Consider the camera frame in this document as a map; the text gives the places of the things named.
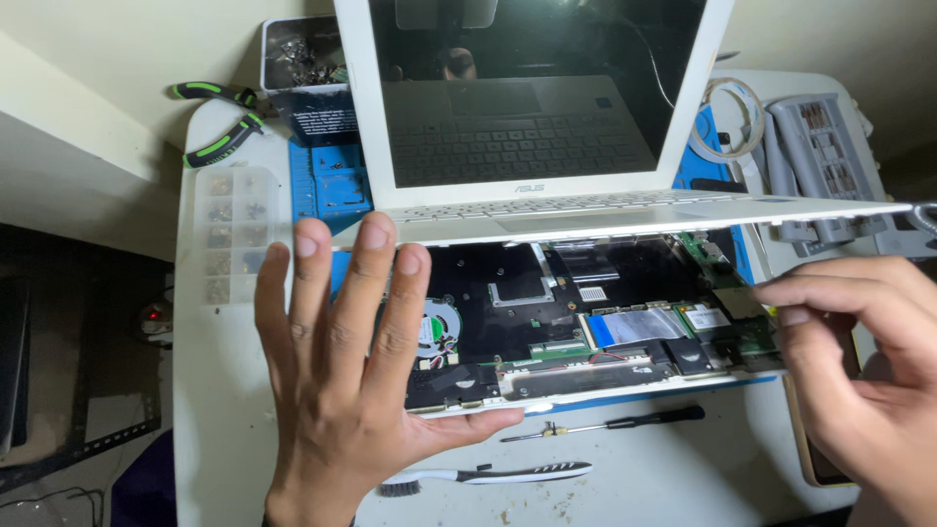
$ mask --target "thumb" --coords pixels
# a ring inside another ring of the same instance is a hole
[[[842,348],[823,317],[806,306],[778,308],[781,354],[794,377],[805,424],[821,442],[849,426],[861,399],[842,367]]]
[[[495,432],[512,427],[524,420],[524,409],[505,408],[480,414],[455,415],[430,421],[432,439],[426,447],[432,456],[443,450],[481,443]]]

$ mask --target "brush bristles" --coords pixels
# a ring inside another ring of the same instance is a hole
[[[394,483],[392,485],[381,485],[378,487],[378,494],[385,498],[399,498],[401,496],[412,496],[420,493],[420,480],[408,481],[407,483]]]

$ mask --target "hand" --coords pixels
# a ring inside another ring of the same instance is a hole
[[[416,244],[397,252],[394,223],[381,213],[367,215],[345,283],[329,306],[329,229],[304,219],[295,235],[289,315],[283,308],[290,251],[281,243],[267,250],[254,301],[279,426],[267,519],[275,527],[348,527],[358,504],[383,480],[443,450],[484,441],[519,423],[524,413],[495,410],[439,419],[407,414],[404,397],[423,318],[429,252]]]
[[[754,295],[779,307],[781,352],[820,450],[909,524],[937,524],[937,286],[903,258],[849,258],[801,265]],[[831,329],[842,313],[878,339],[890,381],[846,377]]]

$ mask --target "pliers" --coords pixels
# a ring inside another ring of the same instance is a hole
[[[172,87],[172,92],[179,98],[220,98],[248,110],[253,110],[254,103],[257,102],[257,95],[250,88],[245,88],[241,93],[235,93],[227,86],[215,83],[176,84]],[[252,133],[263,134],[260,130],[262,126],[263,121],[252,112],[248,112],[224,137],[202,150],[185,154],[182,156],[182,162],[186,168],[190,169],[213,165],[233,154]]]

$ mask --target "smartphone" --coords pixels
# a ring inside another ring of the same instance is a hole
[[[836,336],[842,348],[842,367],[850,379],[858,379],[862,373],[859,365],[859,355],[856,351],[855,336],[853,332],[842,332]],[[804,423],[800,416],[800,406],[797,404],[797,392],[794,389],[794,378],[784,376],[784,390],[787,392],[787,404],[791,409],[791,422],[794,425],[794,437],[797,442],[797,454],[800,456],[800,467],[804,479],[814,487],[842,487],[854,485],[855,482],[833,464],[804,431]]]

